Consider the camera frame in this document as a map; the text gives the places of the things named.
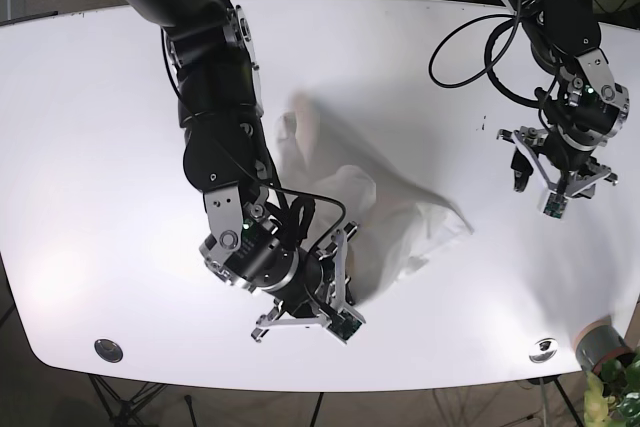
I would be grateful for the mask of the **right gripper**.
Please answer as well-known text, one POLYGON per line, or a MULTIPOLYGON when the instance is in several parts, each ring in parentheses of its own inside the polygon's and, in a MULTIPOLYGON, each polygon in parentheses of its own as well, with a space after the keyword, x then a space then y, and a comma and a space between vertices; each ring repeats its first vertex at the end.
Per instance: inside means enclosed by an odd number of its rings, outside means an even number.
POLYGON ((289 231, 278 218, 280 211, 269 203, 207 202, 205 206, 211 233, 200 253, 206 267, 230 285, 250 293, 260 290, 275 299, 275 309, 256 321, 251 332, 255 342, 274 329, 317 327, 346 343, 366 323, 353 306, 346 272, 348 241, 358 231, 357 223, 337 229, 318 251, 318 259, 301 248, 301 235, 308 226, 305 219, 289 231), (322 265, 325 261, 333 270, 322 265), (319 307, 318 295, 325 286, 331 316, 319 307))

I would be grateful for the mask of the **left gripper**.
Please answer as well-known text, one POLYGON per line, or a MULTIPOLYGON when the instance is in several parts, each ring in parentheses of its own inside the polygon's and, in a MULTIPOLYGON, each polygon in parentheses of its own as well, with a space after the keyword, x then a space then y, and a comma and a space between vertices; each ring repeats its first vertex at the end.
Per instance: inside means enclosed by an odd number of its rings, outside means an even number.
POLYGON ((545 187, 542 194, 544 215, 562 218, 568 202, 578 198, 591 199, 597 183, 618 183, 618 175, 610 167, 587 169, 584 174, 576 172, 552 182, 539 160, 544 153, 558 170, 575 172, 600 144, 614 137, 627 120, 629 92, 626 87, 615 83, 608 93, 616 94, 616 98, 622 101, 621 108, 604 102, 599 92, 580 77, 561 81, 556 99, 538 87, 535 96, 547 118, 550 138, 546 140, 547 134, 533 127, 498 131, 499 140, 515 146, 511 160, 514 191, 524 192, 531 176, 536 175, 545 187))

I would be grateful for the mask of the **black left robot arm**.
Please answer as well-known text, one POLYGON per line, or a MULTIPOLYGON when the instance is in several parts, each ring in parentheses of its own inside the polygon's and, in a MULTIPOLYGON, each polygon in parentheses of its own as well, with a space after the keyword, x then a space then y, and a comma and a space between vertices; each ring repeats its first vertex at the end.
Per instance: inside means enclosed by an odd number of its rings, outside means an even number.
POLYGON ((487 39, 483 69, 457 85, 487 77, 504 97, 537 112, 541 128, 502 129, 498 136, 515 147, 515 191, 524 191, 537 175, 544 187, 542 213, 560 219, 569 201, 592 198, 597 183, 617 183, 617 175, 593 153, 627 121, 629 91, 614 79, 601 48, 600 25, 585 0, 501 1, 510 11, 487 39), (527 35, 537 64, 552 77, 532 99, 512 92, 495 73, 506 53, 494 49, 498 38, 519 30, 527 35))

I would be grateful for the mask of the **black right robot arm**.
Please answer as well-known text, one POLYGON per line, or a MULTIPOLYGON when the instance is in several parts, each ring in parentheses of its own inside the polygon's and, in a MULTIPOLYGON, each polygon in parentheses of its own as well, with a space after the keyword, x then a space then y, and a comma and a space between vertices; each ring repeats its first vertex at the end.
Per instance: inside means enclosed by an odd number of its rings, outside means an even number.
POLYGON ((231 0, 126 0, 157 25, 185 136, 183 170, 202 194, 209 233, 200 247, 221 281, 272 296, 256 322, 319 327, 340 342, 364 324, 346 272, 357 225, 339 217, 308 235, 322 196, 284 188, 262 125, 259 66, 247 17, 231 0))

